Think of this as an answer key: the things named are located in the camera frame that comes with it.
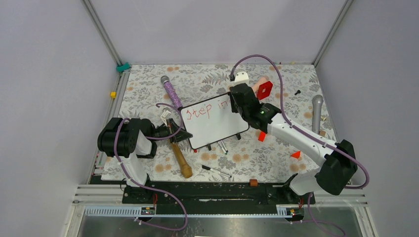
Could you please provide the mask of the black capped marker front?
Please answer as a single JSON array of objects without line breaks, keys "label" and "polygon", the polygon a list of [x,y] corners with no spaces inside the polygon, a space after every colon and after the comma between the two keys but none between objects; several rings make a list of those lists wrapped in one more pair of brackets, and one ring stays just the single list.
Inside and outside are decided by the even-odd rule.
[{"label": "black capped marker front", "polygon": [[232,175],[227,174],[227,173],[225,173],[225,172],[222,172],[222,171],[220,171],[220,170],[216,170],[216,169],[214,169],[214,168],[210,168],[210,167],[208,167],[208,166],[206,166],[206,165],[202,165],[202,169],[205,169],[205,170],[208,170],[208,171],[211,171],[211,172],[214,172],[214,173],[218,173],[218,174],[220,174],[220,175],[222,175],[222,176],[225,176],[225,177],[228,177],[228,178],[232,178]]}]

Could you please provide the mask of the small red cube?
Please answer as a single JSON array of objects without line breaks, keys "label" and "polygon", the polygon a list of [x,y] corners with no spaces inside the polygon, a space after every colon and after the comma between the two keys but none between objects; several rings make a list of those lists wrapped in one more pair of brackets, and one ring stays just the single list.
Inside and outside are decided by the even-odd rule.
[{"label": "small red cube", "polygon": [[266,138],[266,133],[264,133],[263,131],[260,132],[259,136],[258,136],[258,141],[260,142],[264,142]]}]

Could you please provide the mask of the green capped marker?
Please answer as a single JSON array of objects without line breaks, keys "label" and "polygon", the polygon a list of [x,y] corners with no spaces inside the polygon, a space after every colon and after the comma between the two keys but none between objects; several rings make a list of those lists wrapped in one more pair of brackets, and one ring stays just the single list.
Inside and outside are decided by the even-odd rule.
[{"label": "green capped marker", "polygon": [[228,150],[226,149],[223,141],[218,141],[218,145],[220,146],[220,148],[222,149],[222,152],[227,155],[228,154]]}]

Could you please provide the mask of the red triangular block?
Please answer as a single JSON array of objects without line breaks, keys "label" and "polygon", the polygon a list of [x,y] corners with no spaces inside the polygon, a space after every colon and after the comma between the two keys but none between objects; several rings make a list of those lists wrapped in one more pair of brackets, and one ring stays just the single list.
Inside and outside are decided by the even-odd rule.
[{"label": "red triangular block", "polygon": [[290,156],[295,158],[295,159],[299,159],[300,156],[301,156],[301,151],[297,151],[297,152],[291,154]]}]

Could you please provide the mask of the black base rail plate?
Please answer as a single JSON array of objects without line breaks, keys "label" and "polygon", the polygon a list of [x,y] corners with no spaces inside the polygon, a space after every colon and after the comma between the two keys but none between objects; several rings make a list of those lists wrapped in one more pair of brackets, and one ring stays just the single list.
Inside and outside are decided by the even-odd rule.
[{"label": "black base rail plate", "polygon": [[147,181],[146,188],[127,185],[122,203],[150,204],[158,214],[275,214],[277,205],[299,207],[315,198],[297,196],[281,183]]}]

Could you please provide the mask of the purple glitter microphone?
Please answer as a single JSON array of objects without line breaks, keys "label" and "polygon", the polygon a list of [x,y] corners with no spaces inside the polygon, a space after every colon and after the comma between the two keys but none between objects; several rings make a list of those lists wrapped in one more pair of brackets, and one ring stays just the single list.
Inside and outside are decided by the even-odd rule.
[{"label": "purple glitter microphone", "polygon": [[169,95],[169,98],[171,99],[173,105],[175,108],[180,110],[183,105],[181,103],[181,100],[179,99],[177,93],[175,92],[175,89],[173,85],[170,82],[170,79],[168,76],[164,75],[161,77],[161,83],[163,84],[164,89],[166,90],[167,94]]}]

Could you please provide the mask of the pink toy microphone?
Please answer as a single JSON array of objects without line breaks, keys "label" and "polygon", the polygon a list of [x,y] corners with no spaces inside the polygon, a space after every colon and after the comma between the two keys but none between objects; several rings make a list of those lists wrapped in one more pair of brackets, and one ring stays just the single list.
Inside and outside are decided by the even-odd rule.
[{"label": "pink toy microphone", "polygon": [[259,87],[268,82],[269,81],[269,77],[268,76],[262,76],[253,86],[252,86],[252,90],[253,92],[256,94],[258,92]]}]

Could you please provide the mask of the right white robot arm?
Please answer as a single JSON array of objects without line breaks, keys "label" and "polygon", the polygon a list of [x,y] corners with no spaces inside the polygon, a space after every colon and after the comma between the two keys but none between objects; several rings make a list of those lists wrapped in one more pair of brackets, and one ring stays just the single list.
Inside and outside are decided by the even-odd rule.
[{"label": "right white robot arm", "polygon": [[303,195],[323,190],[338,196],[358,169],[350,142],[336,143],[297,123],[286,121],[284,113],[269,103],[261,103],[245,83],[230,88],[232,112],[239,113],[252,128],[280,138],[311,158],[319,167],[293,175],[283,190],[284,199],[298,202]]}]

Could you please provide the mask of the teal corner clip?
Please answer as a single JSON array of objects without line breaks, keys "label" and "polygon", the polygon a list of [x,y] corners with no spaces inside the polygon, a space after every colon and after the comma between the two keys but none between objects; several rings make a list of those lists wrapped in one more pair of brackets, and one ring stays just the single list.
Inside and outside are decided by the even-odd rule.
[{"label": "teal corner clip", "polygon": [[116,70],[117,70],[118,73],[122,73],[125,70],[128,70],[130,68],[131,68],[131,65],[128,62],[126,62],[126,63],[124,63],[124,64],[122,64],[120,66],[117,66],[116,67]]}]

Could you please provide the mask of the silver grey microphone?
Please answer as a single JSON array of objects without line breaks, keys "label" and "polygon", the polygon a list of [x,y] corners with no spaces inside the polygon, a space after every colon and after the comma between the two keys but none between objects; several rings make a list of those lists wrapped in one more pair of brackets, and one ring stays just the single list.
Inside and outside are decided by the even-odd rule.
[{"label": "silver grey microphone", "polygon": [[312,99],[312,131],[320,133],[321,109],[324,99],[322,95],[315,95]]}]

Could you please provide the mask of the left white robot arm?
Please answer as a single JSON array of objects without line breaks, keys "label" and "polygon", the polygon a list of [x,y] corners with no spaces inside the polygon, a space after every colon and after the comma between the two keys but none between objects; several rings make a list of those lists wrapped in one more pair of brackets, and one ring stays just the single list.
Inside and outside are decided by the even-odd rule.
[{"label": "left white robot arm", "polygon": [[153,159],[157,152],[157,141],[168,140],[184,178],[193,175],[178,146],[179,141],[191,138],[192,134],[173,119],[158,127],[149,119],[111,118],[98,135],[97,145],[108,157],[116,158],[125,176],[126,184],[136,187],[134,196],[142,203],[153,198],[149,175],[140,164],[140,159]]}]

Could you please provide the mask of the white whiteboard black frame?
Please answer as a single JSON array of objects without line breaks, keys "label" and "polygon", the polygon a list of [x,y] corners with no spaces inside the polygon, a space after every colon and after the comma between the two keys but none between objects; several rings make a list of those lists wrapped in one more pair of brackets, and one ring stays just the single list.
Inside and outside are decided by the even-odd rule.
[{"label": "white whiteboard black frame", "polygon": [[180,112],[186,131],[192,134],[189,144],[193,150],[245,132],[250,127],[239,113],[232,112],[227,93],[186,106]]}]

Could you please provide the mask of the small brown wooden cube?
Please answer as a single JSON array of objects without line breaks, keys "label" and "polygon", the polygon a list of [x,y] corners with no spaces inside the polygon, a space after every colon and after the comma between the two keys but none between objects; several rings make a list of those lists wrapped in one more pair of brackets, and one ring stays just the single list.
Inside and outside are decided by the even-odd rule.
[{"label": "small brown wooden cube", "polygon": [[257,187],[258,186],[258,180],[257,179],[250,179],[249,180],[249,186],[250,187]]}]

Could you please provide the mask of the red square block with hole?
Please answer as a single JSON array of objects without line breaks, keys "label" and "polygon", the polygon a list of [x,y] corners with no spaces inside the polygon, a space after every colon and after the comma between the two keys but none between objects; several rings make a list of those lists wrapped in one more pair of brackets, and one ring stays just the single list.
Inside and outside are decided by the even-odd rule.
[{"label": "red square block with hole", "polygon": [[257,90],[257,94],[256,97],[258,98],[258,100],[262,100],[264,98],[267,98],[273,88],[273,83],[271,81],[266,81],[264,83],[262,83]]}]

